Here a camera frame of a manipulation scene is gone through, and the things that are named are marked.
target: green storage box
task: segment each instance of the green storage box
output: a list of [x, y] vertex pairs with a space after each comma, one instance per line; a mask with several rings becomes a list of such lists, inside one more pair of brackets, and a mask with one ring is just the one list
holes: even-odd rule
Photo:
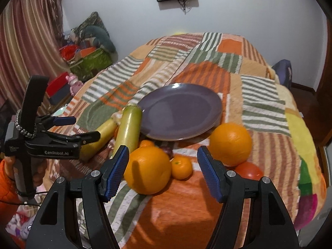
[[110, 55], [99, 48], [70, 66], [70, 71], [85, 82], [112, 64]]

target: pink toy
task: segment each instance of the pink toy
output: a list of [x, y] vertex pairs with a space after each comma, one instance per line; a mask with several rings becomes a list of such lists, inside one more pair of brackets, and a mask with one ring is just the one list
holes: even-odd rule
[[66, 76], [66, 80], [70, 85], [70, 94], [72, 96], [75, 96], [78, 93], [78, 91], [82, 88], [83, 82], [78, 80], [78, 77], [73, 73], [70, 73], [69, 76]]

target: white wall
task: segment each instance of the white wall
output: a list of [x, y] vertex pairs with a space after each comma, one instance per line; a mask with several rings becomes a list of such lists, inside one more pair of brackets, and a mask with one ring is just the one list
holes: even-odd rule
[[119, 59], [147, 41], [176, 32], [225, 32], [245, 36], [271, 65], [288, 59], [293, 82], [314, 87], [325, 60], [326, 20], [315, 0], [190, 0], [185, 15], [177, 1], [63, 0], [68, 25], [98, 11]]
[[315, 84], [313, 86], [315, 91], [317, 91], [317, 89], [318, 89], [320, 78], [322, 77], [322, 74], [323, 74], [323, 69], [324, 69], [325, 59], [326, 59], [326, 52], [327, 52], [327, 41], [328, 41], [327, 18], [323, 11], [322, 11], [322, 18], [323, 18], [322, 51], [321, 51], [320, 63], [319, 63], [319, 67], [318, 67]]
[[68, 23], [68, 19], [66, 16], [66, 12], [64, 11], [64, 8], [62, 8], [62, 19], [63, 19], [63, 31], [67, 32], [70, 29], [72, 29], [73, 27], [70, 27], [69, 23]]

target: wire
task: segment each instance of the wire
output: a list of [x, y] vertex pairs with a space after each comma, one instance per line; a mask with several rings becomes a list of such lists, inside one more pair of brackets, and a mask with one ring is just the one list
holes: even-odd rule
[[[49, 191], [43, 191], [43, 192], [38, 192], [36, 193], [35, 195], [37, 194], [47, 194]], [[7, 202], [7, 201], [4, 201], [4, 200], [0, 200], [0, 202], [2, 203], [5, 203], [5, 204], [9, 204], [9, 205], [17, 205], [17, 206], [37, 206], [37, 207], [40, 207], [40, 205], [38, 204], [28, 204], [28, 203], [12, 203], [12, 202]]]
[[186, 2], [187, 0], [178, 0], [178, 3], [180, 4], [180, 6], [182, 7], [182, 11], [184, 13], [186, 13]]
[[4, 201], [4, 200], [0, 200], [0, 202], [2, 203], [5, 203], [5, 204], [9, 204], [9, 205], [16, 205], [16, 206], [37, 206], [37, 207], [40, 207], [40, 205], [38, 204], [28, 204], [28, 203], [12, 203], [12, 202], [7, 202], [7, 201]]
[[38, 192], [38, 193], [36, 193], [36, 194], [47, 194], [49, 191], [44, 191], [44, 192]]

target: orange sleeve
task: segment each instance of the orange sleeve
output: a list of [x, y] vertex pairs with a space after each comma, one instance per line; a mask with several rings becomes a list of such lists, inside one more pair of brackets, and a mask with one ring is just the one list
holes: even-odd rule
[[11, 235], [12, 239], [14, 240], [14, 242], [21, 248], [24, 249], [25, 248], [25, 241], [21, 240], [20, 238]]
[[[5, 161], [0, 163], [0, 200], [19, 203], [19, 198], [16, 194], [15, 183], [8, 178], [4, 170]], [[17, 211], [17, 205], [6, 204], [0, 202], [0, 225], [6, 225]]]

